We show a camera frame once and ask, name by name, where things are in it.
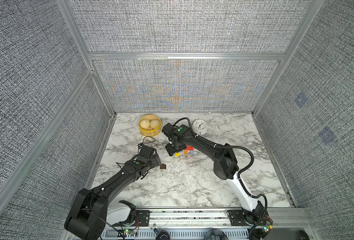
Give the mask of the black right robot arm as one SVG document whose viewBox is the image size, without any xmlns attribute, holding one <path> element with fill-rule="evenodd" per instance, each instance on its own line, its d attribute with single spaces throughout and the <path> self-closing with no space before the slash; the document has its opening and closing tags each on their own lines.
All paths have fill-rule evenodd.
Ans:
<svg viewBox="0 0 354 240">
<path fill-rule="evenodd" d="M 249 225 L 260 224 L 267 214 L 267 198 L 264 194 L 253 195 L 241 176 L 241 173 L 248 170 L 254 163 L 253 153 L 245 147 L 212 142 L 193 131 L 189 118 L 181 118 L 176 123 L 182 120 L 186 120 L 188 126 L 170 123 L 163 126 L 162 132 L 170 142 L 166 145 L 168 154 L 172 156 L 183 152 L 187 146 L 191 146 L 209 157 L 213 161 L 214 174 L 227 181 L 238 197 L 245 222 Z M 249 154 L 250 162 L 246 167 L 242 169 L 238 167 L 234 149 L 243 150 Z"/>
</svg>

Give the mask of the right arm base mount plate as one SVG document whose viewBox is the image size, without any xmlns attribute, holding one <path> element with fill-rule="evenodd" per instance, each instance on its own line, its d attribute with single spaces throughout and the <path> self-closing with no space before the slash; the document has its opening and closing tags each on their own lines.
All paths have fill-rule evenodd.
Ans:
<svg viewBox="0 0 354 240">
<path fill-rule="evenodd" d="M 262 220 L 260 217 L 255 217 L 253 214 L 244 210 L 228 210 L 226 212 L 228 219 L 230 221 L 231 226 L 244 226 L 244 227 L 252 227 L 258 223 L 258 226 L 267 226 L 269 228 L 270 225 L 273 225 L 272 218 L 265 213 Z"/>
</svg>

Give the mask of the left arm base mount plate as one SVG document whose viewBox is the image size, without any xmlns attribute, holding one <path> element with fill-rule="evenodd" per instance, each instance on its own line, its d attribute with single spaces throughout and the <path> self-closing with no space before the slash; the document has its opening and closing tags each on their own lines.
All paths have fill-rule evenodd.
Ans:
<svg viewBox="0 0 354 240">
<path fill-rule="evenodd" d="M 136 210 L 136 212 L 131 212 L 124 225 L 129 227 L 148 227 L 150 221 L 150 213 L 151 212 L 149 210 Z"/>
</svg>

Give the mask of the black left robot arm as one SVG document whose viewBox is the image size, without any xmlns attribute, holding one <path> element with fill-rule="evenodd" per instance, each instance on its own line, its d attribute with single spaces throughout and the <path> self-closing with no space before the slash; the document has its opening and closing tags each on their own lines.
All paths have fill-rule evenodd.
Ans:
<svg viewBox="0 0 354 240">
<path fill-rule="evenodd" d="M 108 206 L 112 200 L 128 185 L 160 165 L 157 150 L 143 145 L 140 152 L 125 162 L 113 177 L 91 190 L 83 188 L 76 194 L 64 224 L 65 230 L 82 240 L 99 239 L 108 224 Z"/>
</svg>

